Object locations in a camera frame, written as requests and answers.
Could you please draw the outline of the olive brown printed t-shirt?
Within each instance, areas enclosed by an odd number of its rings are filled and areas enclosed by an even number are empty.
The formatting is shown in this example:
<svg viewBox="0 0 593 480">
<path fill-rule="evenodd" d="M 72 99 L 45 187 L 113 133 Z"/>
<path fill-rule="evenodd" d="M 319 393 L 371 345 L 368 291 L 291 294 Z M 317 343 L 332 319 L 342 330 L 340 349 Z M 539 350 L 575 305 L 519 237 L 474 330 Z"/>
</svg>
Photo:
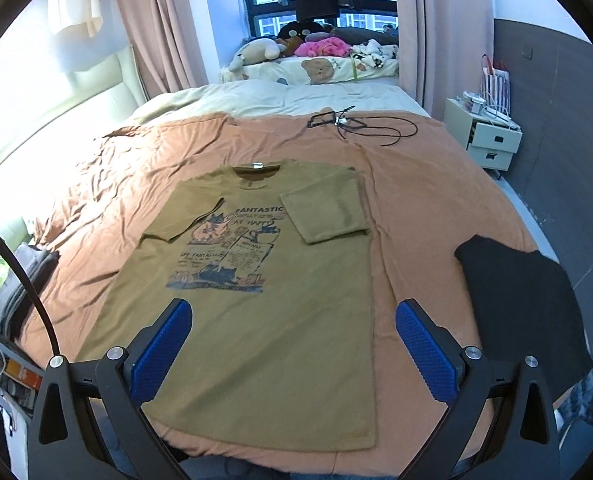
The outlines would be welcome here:
<svg viewBox="0 0 593 480">
<path fill-rule="evenodd" d="M 128 344 L 170 300 L 193 328 L 146 413 L 254 448 L 376 442 L 370 235 L 350 168 L 284 160 L 179 183 L 116 277 L 80 353 Z"/>
</svg>

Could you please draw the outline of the black garment on bed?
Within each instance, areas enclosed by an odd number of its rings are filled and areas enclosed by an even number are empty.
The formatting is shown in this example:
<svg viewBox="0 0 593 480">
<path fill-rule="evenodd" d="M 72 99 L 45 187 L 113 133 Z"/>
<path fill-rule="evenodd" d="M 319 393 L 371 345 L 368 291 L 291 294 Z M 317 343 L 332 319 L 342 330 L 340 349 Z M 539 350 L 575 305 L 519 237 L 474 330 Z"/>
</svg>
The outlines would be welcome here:
<svg viewBox="0 0 593 480">
<path fill-rule="evenodd" d="M 554 260 L 475 235 L 458 246 L 484 352 L 497 361 L 534 356 L 558 400 L 591 370 L 582 313 Z"/>
</svg>

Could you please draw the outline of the orange brown bed blanket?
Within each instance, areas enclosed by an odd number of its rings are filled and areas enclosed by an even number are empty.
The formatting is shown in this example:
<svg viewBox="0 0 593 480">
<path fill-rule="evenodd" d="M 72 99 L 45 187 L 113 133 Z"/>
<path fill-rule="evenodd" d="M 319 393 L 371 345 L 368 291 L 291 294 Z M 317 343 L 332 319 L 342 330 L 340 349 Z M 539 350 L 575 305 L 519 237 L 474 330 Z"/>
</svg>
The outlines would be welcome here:
<svg viewBox="0 0 593 480">
<path fill-rule="evenodd" d="M 397 336 L 394 311 L 415 298 L 462 344 L 477 344 L 470 296 L 456 248 L 472 236 L 533 252 L 513 205 L 443 126 L 411 113 L 385 115 L 397 142 L 341 136 L 306 117 L 208 114 L 108 133 L 84 154 L 54 210 L 39 220 L 40 244 L 60 260 L 42 291 L 61 351 L 80 348 L 110 289 L 179 183 L 223 167 L 257 177 L 284 160 L 350 168 L 361 182 L 370 235 L 376 442 L 339 452 L 254 448 L 193 437 L 150 418 L 159 435 L 191 455 L 226 455 L 309 474 L 398 474 L 443 408 Z"/>
</svg>

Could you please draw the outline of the white bedside drawer cabinet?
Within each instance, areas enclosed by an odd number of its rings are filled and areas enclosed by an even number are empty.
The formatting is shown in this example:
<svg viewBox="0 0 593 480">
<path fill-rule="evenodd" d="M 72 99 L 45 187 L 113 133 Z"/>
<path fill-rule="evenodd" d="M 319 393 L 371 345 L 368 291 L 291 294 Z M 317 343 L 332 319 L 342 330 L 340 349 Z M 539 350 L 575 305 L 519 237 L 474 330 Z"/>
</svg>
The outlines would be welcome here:
<svg viewBox="0 0 593 480">
<path fill-rule="evenodd" d="M 521 128 L 513 122 L 472 114 L 461 101 L 447 99 L 443 122 L 446 130 L 481 168 L 509 169 L 520 148 Z"/>
</svg>

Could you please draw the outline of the cream padded headboard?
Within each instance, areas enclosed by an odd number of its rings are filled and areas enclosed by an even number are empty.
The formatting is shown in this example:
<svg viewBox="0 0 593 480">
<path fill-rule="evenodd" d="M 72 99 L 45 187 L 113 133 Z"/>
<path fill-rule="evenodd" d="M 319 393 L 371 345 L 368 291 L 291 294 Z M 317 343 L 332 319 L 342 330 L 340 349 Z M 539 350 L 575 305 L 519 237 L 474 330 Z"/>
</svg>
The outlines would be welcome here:
<svg viewBox="0 0 593 480">
<path fill-rule="evenodd" d="M 147 101 L 131 46 L 88 70 L 66 73 L 64 79 L 57 103 L 40 106 L 17 91 L 0 102 L 0 166 L 43 131 L 65 128 L 72 136 L 86 122 L 98 128 L 114 126 Z"/>
</svg>

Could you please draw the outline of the cream bear print duvet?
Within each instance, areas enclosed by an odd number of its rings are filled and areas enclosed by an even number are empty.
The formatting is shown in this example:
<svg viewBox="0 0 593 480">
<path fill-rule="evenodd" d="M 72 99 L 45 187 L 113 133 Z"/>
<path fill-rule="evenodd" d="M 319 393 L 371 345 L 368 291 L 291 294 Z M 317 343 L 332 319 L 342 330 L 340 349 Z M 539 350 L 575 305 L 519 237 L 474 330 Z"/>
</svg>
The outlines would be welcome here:
<svg viewBox="0 0 593 480">
<path fill-rule="evenodd" d="M 355 112 L 428 113 L 399 87 L 397 76 L 357 80 L 290 84 L 282 73 L 272 80 L 239 79 L 163 93 L 137 108 L 126 124 L 143 126 L 176 122 L 202 115 L 225 113 L 236 118 L 305 116 L 332 108 Z"/>
</svg>

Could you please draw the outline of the white plush toy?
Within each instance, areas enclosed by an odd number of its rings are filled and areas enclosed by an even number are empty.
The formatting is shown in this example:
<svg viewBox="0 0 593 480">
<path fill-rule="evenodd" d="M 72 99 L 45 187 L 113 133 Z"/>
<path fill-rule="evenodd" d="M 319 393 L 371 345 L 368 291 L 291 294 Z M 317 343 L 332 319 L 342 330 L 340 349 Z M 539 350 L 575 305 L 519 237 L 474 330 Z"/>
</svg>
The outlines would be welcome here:
<svg viewBox="0 0 593 480">
<path fill-rule="evenodd" d="M 275 61 L 287 47 L 272 38 L 254 39 L 242 46 L 234 55 L 228 65 L 228 70 L 233 73 L 240 72 L 244 66 Z"/>
</svg>

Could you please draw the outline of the right pink curtain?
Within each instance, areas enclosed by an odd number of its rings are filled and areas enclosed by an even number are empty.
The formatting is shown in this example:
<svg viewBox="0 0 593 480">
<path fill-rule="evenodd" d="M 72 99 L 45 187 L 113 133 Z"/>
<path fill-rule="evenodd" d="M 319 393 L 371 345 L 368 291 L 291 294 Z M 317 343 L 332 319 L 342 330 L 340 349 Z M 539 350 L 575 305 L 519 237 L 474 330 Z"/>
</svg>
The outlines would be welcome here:
<svg viewBox="0 0 593 480">
<path fill-rule="evenodd" d="M 400 86 L 433 118 L 445 101 L 480 90 L 494 48 L 493 0 L 397 0 Z"/>
</svg>

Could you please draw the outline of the pink curtain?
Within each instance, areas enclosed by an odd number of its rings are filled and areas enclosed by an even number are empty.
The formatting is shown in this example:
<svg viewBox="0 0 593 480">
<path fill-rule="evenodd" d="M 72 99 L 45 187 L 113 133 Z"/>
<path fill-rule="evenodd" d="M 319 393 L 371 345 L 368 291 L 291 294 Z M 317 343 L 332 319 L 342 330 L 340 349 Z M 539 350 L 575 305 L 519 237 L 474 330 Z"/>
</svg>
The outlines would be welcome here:
<svg viewBox="0 0 593 480">
<path fill-rule="evenodd" d="M 397 0 L 400 86 L 433 118 L 445 101 L 480 90 L 494 48 L 493 0 Z"/>
<path fill-rule="evenodd" d="M 208 82 L 189 0 L 118 0 L 147 96 Z"/>
</svg>

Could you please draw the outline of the pink plush fabric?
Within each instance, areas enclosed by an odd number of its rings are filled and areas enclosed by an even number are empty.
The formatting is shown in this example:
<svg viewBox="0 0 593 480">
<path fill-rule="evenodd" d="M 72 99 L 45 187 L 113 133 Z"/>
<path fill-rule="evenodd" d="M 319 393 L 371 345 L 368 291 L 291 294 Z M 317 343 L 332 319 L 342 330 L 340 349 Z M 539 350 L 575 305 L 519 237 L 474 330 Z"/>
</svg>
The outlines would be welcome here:
<svg viewBox="0 0 593 480">
<path fill-rule="evenodd" d="M 294 55 L 300 58 L 317 58 L 318 56 L 336 56 L 347 58 L 352 47 L 337 37 L 327 37 L 318 41 L 305 41 L 298 46 Z"/>
</svg>

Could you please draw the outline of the left pink curtain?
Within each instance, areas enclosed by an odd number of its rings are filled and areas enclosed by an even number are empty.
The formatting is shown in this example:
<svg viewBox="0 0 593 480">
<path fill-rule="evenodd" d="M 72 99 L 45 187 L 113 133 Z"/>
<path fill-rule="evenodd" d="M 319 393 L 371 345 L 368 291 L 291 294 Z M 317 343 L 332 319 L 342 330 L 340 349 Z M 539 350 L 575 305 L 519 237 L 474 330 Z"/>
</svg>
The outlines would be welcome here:
<svg viewBox="0 0 593 480">
<path fill-rule="evenodd" d="M 208 82 L 189 0 L 118 0 L 147 96 Z"/>
</svg>

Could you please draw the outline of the dark plush toy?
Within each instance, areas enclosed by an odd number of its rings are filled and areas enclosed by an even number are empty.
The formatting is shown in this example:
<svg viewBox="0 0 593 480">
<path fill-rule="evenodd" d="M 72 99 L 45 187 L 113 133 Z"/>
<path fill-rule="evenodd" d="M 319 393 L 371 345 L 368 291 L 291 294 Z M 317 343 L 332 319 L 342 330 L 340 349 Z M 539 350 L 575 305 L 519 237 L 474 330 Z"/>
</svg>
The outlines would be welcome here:
<svg viewBox="0 0 593 480">
<path fill-rule="evenodd" d="M 279 29 L 277 37 L 283 41 L 288 41 L 292 37 L 299 37 L 301 40 L 305 40 L 310 34 L 331 32 L 332 30 L 333 25 L 328 23 L 321 24 L 311 20 L 292 21 Z"/>
</svg>

